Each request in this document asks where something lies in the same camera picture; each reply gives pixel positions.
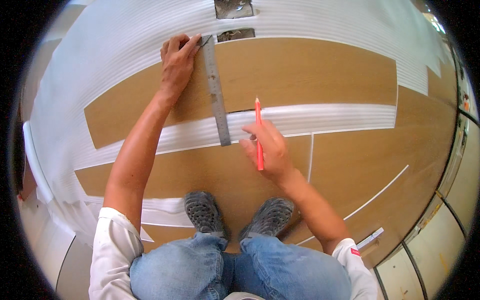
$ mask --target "label on sleeve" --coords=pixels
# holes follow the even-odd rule
[[[360,252],[358,250],[350,248],[350,251],[352,252],[352,254],[355,254],[361,257]]]

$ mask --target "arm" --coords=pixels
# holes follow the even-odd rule
[[[273,181],[299,208],[310,231],[320,241],[324,252],[332,254],[341,240],[349,238],[347,226],[331,205],[293,167],[288,157],[285,137],[267,120],[262,125],[251,124],[242,128],[257,138],[264,149],[262,175]],[[256,165],[256,143],[240,140],[247,156]]]
[[[160,89],[123,142],[105,189],[103,207],[124,214],[140,232],[142,201],[163,124],[187,85],[200,35],[172,37],[160,50]]]

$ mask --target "person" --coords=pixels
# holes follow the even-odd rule
[[[286,139],[267,120],[244,126],[252,136],[240,144],[254,166],[258,139],[262,175],[292,202],[268,199],[240,232],[241,254],[234,255],[223,252],[229,237],[214,196],[188,193],[184,204],[197,230],[193,239],[142,254],[145,185],[165,119],[192,73],[199,39],[174,36],[160,50],[159,90],[125,139],[108,179],[93,244],[90,299],[376,299],[376,282],[344,221],[294,168]],[[324,253],[276,237],[294,204]]]

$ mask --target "forearm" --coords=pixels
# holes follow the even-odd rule
[[[341,240],[350,237],[343,219],[298,170],[280,183],[279,187],[300,210],[308,228],[320,241],[325,253],[332,254]]]
[[[125,139],[107,182],[103,206],[124,213],[137,230],[158,139],[175,100],[162,91],[155,94]]]

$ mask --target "hand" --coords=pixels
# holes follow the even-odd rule
[[[242,130],[252,134],[250,140],[239,140],[247,157],[257,166],[257,142],[254,140],[258,139],[264,150],[264,169],[260,172],[276,185],[285,185],[296,173],[288,156],[287,139],[268,120],[262,120],[261,125],[243,126]]]
[[[193,57],[200,46],[197,45],[200,34],[189,38],[186,34],[172,37],[163,43],[160,49],[162,57],[162,80],[160,91],[165,93],[174,104],[188,83],[193,71]]]

